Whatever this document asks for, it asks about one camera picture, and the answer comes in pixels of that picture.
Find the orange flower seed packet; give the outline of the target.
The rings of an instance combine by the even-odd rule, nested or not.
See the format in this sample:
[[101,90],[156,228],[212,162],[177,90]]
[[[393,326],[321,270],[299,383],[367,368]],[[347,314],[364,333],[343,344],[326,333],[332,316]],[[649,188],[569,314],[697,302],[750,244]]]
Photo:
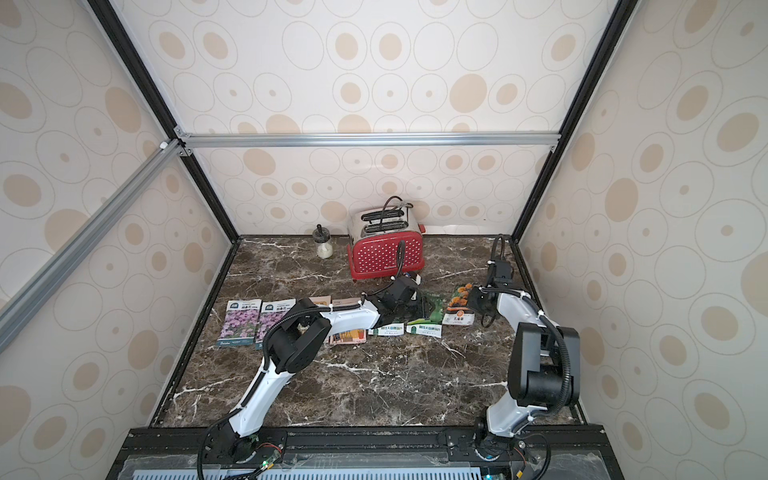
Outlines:
[[442,324],[447,326],[472,326],[475,312],[469,306],[472,283],[460,285],[451,295],[443,313]]

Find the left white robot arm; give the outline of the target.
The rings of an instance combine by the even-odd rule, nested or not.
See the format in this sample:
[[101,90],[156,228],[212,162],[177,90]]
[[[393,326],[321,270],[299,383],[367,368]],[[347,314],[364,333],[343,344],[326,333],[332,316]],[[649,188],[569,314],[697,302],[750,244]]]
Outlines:
[[425,312],[419,285],[404,275],[349,305],[320,306],[308,298],[298,300],[264,337],[262,366],[227,418],[234,437],[245,438],[261,429],[283,387],[315,360],[327,338],[406,323]]

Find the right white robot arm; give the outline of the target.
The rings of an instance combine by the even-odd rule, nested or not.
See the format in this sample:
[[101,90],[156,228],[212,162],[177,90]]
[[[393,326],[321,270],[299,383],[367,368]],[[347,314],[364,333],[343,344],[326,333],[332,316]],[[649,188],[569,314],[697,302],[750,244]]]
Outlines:
[[527,292],[512,287],[513,268],[499,257],[488,261],[486,282],[474,286],[468,306],[481,317],[502,317],[515,332],[507,392],[485,414],[484,435],[513,438],[542,417],[578,401],[580,347],[573,328],[552,321]]

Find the orange marigold seed packet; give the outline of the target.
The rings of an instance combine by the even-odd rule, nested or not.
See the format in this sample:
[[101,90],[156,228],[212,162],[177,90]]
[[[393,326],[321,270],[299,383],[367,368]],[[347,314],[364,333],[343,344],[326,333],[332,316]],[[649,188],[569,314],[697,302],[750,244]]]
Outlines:
[[310,297],[310,300],[318,306],[329,306],[332,303],[332,297],[330,295],[314,296]]

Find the white orange-text seed packet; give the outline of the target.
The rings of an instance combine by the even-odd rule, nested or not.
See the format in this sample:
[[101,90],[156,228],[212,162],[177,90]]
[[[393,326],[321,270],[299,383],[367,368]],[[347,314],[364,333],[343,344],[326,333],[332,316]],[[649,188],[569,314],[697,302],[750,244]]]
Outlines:
[[[333,305],[336,307],[357,305],[359,298],[334,299]],[[333,345],[360,345],[367,341],[367,331],[364,329],[350,330],[336,333],[327,339],[327,343]]]

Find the green pea seed packet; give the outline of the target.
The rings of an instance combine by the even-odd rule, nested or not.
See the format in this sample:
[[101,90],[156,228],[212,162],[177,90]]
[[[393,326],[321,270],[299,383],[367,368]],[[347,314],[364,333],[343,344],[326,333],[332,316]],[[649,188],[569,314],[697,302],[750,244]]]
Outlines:
[[405,325],[403,323],[393,323],[368,330],[370,336],[377,337],[397,337],[405,334]]

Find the white green-text seed packet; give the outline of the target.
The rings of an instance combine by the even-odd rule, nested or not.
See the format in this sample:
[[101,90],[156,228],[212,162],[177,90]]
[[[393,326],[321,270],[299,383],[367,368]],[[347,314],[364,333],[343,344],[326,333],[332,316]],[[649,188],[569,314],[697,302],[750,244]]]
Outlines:
[[405,331],[411,335],[442,337],[442,321],[444,317],[443,300],[434,294],[423,295],[423,314],[420,318],[410,321]]

